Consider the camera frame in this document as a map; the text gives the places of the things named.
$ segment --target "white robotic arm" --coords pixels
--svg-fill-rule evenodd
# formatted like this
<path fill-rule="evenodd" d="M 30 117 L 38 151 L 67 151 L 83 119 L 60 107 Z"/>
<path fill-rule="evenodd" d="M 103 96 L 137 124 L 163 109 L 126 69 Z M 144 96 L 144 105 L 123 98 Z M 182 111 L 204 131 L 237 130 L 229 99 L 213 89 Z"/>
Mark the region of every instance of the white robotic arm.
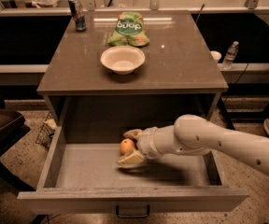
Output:
<path fill-rule="evenodd" d="M 121 166 L 159 158 L 165 153 L 205 155 L 216 149 L 269 175 L 269 138 L 228 130 L 198 116 L 184 115 L 172 126 L 149 128 L 135 136 L 129 131 L 125 136 L 137 139 L 138 150 L 121 157 Z"/>

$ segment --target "white cup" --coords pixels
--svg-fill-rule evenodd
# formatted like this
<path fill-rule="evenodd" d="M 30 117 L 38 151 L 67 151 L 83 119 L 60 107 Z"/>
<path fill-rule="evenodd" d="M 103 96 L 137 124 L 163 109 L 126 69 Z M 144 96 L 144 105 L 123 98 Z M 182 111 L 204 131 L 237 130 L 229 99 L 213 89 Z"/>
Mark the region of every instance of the white cup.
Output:
<path fill-rule="evenodd" d="M 216 63 L 219 63 L 219 60 L 221 58 L 221 54 L 215 50 L 211 50 L 210 53 L 211 53 L 213 59 L 216 61 Z"/>

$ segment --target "floor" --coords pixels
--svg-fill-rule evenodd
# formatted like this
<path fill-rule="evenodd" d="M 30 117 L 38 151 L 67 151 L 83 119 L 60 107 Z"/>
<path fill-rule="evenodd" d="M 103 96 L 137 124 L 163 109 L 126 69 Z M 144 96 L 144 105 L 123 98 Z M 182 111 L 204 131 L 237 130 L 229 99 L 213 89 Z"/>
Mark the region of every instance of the floor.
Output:
<path fill-rule="evenodd" d="M 266 99 L 228 99 L 229 110 L 261 109 Z M 48 151 L 42 145 L 45 138 L 42 126 L 49 111 L 41 100 L 7 101 L 7 107 L 20 111 L 26 119 L 31 131 L 26 134 L 12 149 L 4 154 L 0 161 L 20 179 L 36 187 Z M 212 122 L 224 126 L 219 109 L 211 119 Z M 249 122 L 236 120 L 236 130 L 266 136 L 262 120 Z M 219 153 L 226 178 L 230 188 L 246 189 L 246 198 L 231 212 L 208 213 L 159 213 L 150 214 L 143 219 L 121 219 L 112 214 L 83 214 L 48 216 L 41 223 L 269 223 L 269 176 L 263 175 L 245 164 Z M 21 201 L 17 200 L 18 192 L 8 183 L 0 179 L 0 224 L 1 223 L 31 223 L 35 214 Z"/>

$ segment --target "gray tabletop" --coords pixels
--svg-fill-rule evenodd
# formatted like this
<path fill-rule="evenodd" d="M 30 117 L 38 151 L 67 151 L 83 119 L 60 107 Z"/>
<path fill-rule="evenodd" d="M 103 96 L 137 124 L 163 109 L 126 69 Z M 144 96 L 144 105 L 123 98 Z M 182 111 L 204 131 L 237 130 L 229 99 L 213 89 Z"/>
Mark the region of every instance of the gray tabletop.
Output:
<path fill-rule="evenodd" d="M 150 43 L 146 60 L 130 75 L 116 75 L 100 57 L 110 48 L 115 12 L 85 12 L 87 31 L 70 21 L 38 93 L 42 95 L 202 93 L 227 89 L 189 11 L 140 11 Z"/>

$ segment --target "green snack bag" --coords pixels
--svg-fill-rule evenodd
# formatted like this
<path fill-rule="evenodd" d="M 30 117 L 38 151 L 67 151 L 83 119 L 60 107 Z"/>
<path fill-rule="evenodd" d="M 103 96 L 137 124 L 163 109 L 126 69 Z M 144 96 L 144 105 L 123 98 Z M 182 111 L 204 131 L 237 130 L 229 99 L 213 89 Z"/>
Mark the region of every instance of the green snack bag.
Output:
<path fill-rule="evenodd" d="M 122 12 L 116 24 L 116 29 L 107 40 L 110 46 L 144 47 L 149 43 L 145 35 L 146 29 L 143 17 L 138 12 Z"/>

